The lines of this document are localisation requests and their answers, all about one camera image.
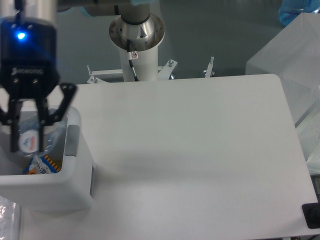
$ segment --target gray floor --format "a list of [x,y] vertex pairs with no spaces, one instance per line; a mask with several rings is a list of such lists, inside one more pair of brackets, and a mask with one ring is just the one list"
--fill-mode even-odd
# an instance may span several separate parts
[[[283,27],[281,0],[155,0],[151,11],[163,20],[166,35],[159,65],[178,61],[177,78],[199,78],[215,56],[217,76],[244,75],[245,65]],[[91,70],[120,69],[109,39],[113,16],[86,17],[79,8],[58,15],[58,69],[61,80],[84,84]]]

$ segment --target cable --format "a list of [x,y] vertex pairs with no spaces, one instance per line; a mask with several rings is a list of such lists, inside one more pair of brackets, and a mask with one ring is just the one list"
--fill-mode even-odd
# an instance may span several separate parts
[[[126,41],[126,51],[127,51],[127,53],[130,53],[130,43],[131,43],[131,41],[128,39]],[[135,82],[139,82],[139,79],[137,77],[136,70],[135,70],[135,67],[134,67],[134,63],[132,62],[131,59],[129,59],[129,65],[130,65],[130,68],[132,69],[132,72],[133,72],[134,81]]]

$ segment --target blue object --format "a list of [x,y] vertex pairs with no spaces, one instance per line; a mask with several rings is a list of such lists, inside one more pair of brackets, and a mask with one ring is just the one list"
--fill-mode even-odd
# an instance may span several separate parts
[[320,10],[320,0],[283,0],[278,12],[282,25],[287,26],[300,13],[315,13]]
[[19,32],[16,36],[19,40],[22,40],[26,37],[26,34],[24,32]]

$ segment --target white label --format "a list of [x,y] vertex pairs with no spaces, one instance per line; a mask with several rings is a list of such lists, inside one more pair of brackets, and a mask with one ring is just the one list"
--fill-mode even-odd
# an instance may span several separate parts
[[39,132],[29,130],[23,133],[18,141],[19,148],[22,152],[31,154],[39,149]]
[[138,59],[139,57],[137,51],[128,52],[128,55],[129,55],[129,60],[135,60],[135,59]]

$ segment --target black corner piece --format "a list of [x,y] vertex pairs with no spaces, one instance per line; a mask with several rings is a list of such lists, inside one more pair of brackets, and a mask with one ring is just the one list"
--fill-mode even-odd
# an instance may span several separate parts
[[320,203],[303,204],[302,211],[308,228],[320,229]]

